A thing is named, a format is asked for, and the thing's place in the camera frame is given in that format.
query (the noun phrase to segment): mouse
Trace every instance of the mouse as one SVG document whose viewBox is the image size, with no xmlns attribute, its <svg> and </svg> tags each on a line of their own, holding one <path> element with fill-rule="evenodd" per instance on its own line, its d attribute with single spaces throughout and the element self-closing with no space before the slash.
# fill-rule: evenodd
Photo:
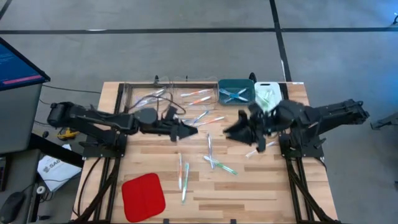
<svg viewBox="0 0 398 224">
<path fill-rule="evenodd" d="M 14 221 L 25 200 L 23 192 L 14 192 L 8 196 L 0 209 L 0 222 L 6 224 Z"/>
</svg>

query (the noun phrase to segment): red cloth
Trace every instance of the red cloth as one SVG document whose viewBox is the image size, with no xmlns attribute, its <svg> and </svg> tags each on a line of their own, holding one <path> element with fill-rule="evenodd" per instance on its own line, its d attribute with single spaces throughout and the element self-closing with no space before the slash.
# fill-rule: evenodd
<svg viewBox="0 0 398 224">
<path fill-rule="evenodd" d="M 122 185 L 124 214 L 129 222 L 141 222 L 166 208 L 157 174 L 145 174 Z"/>
</svg>

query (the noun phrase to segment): yellow tool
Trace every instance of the yellow tool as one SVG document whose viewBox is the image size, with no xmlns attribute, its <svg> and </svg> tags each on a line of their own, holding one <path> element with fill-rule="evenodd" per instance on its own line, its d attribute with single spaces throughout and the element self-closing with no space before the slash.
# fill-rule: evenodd
<svg viewBox="0 0 398 224">
<path fill-rule="evenodd" d="M 66 141 L 69 139 L 74 139 L 80 132 L 78 131 L 73 131 L 70 128 L 66 128 L 65 132 L 63 132 L 64 129 L 61 129 L 61 131 L 57 134 L 57 137 L 59 140 Z"/>
</svg>

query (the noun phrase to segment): concrete floor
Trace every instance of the concrete floor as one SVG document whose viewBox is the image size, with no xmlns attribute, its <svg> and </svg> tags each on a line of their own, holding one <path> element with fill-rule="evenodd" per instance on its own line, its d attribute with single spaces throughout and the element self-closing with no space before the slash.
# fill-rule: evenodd
<svg viewBox="0 0 398 224">
<path fill-rule="evenodd" d="M 0 7 L 5 3 L 0 0 Z M 276 0 L 282 28 L 387 27 L 398 2 Z M 0 30 L 273 27 L 267 0 L 13 0 Z M 283 81 L 275 33 L 2 35 L 52 77 L 50 85 L 100 91 L 105 81 L 160 77 Z M 293 81 L 305 82 L 313 106 L 363 100 L 371 119 L 325 134 L 326 164 L 339 219 L 396 223 L 398 129 L 372 131 L 370 120 L 398 111 L 398 32 L 284 33 Z M 46 102 L 96 105 L 99 95 L 44 88 Z M 40 104 L 36 120 L 45 121 Z M 35 131 L 48 128 L 35 126 Z M 66 222 L 78 180 L 40 207 Z"/>
</svg>

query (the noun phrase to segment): monitor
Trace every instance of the monitor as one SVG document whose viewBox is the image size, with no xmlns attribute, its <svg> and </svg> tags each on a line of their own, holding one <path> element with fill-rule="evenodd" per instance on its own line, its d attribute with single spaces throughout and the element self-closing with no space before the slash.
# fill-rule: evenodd
<svg viewBox="0 0 398 224">
<path fill-rule="evenodd" d="M 49 81 L 48 75 L 0 37 L 0 91 Z"/>
</svg>

